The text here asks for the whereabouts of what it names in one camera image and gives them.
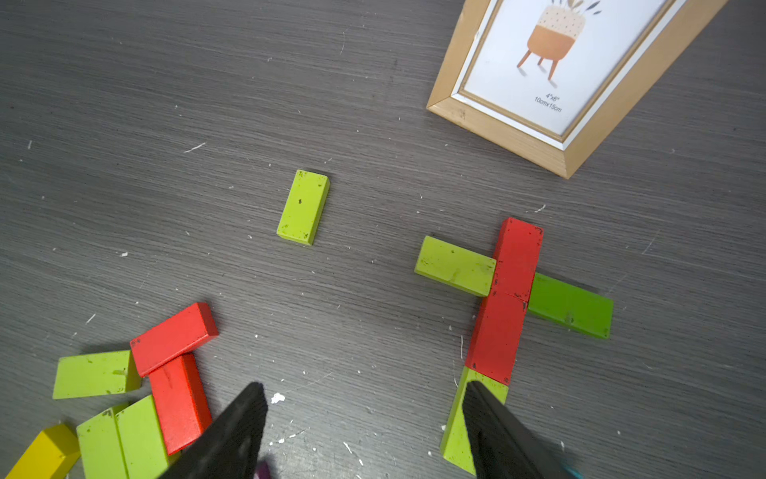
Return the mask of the dark green block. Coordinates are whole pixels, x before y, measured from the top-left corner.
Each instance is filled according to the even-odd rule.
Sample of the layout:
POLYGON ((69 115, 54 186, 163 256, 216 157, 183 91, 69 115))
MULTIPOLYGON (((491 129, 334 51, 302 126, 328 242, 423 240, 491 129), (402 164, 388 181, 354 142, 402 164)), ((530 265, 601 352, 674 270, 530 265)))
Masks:
POLYGON ((614 301, 536 273, 528 312, 573 331, 608 339, 614 301))

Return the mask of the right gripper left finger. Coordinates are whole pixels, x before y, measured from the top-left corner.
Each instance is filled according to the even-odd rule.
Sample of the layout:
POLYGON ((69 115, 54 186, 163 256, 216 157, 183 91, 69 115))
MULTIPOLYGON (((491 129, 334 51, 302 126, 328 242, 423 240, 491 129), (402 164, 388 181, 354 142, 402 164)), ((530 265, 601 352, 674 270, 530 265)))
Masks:
POLYGON ((265 419, 263 385, 249 383, 161 479, 255 478, 265 419))

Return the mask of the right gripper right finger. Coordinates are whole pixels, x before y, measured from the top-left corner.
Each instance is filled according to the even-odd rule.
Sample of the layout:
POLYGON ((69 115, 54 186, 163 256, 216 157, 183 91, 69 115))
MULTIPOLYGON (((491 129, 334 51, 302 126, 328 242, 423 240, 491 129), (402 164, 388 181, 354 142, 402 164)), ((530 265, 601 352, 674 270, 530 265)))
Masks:
POLYGON ((478 478, 566 479, 572 472, 479 381, 463 402, 478 478))

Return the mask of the yellow block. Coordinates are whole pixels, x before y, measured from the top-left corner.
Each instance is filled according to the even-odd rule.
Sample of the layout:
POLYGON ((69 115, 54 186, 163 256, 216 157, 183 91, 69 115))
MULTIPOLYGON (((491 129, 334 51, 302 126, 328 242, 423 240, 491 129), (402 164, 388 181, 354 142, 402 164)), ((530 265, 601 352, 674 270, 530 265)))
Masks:
POLYGON ((65 478, 80 457, 77 436, 61 423, 41 431, 6 478, 65 478))

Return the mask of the lime block pair centre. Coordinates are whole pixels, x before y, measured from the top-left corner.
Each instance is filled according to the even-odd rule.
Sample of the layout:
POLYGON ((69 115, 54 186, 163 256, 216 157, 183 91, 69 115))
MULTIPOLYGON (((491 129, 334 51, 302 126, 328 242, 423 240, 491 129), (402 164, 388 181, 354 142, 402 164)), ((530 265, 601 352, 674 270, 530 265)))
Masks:
POLYGON ((151 395, 110 407, 76 431, 88 479, 159 478, 181 457, 166 449, 151 395))

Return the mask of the wooden picture frame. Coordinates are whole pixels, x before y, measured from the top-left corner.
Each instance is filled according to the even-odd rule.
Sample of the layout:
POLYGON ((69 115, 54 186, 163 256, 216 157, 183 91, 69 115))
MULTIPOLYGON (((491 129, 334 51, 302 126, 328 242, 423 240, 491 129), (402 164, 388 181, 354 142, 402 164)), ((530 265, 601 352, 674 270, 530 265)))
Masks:
POLYGON ((468 1, 428 110, 569 178, 719 1, 468 1))

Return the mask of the purple block centre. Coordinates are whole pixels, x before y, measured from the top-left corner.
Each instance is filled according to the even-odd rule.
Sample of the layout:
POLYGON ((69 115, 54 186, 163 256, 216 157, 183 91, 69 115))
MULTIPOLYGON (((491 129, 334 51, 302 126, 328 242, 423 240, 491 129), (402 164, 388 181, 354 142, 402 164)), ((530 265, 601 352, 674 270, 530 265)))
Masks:
POLYGON ((257 470, 255 470, 255 479, 271 479, 271 471, 269 463, 265 460, 257 464, 257 470))

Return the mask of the red block pile middle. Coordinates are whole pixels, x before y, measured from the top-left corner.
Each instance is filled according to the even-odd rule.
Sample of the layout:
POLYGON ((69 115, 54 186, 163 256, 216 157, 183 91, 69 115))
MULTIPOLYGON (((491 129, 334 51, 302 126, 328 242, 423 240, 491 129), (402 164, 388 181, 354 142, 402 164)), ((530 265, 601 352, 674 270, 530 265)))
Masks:
POLYGON ((192 352, 149 374, 158 418, 169 455, 189 447, 211 425, 213 417, 192 352))

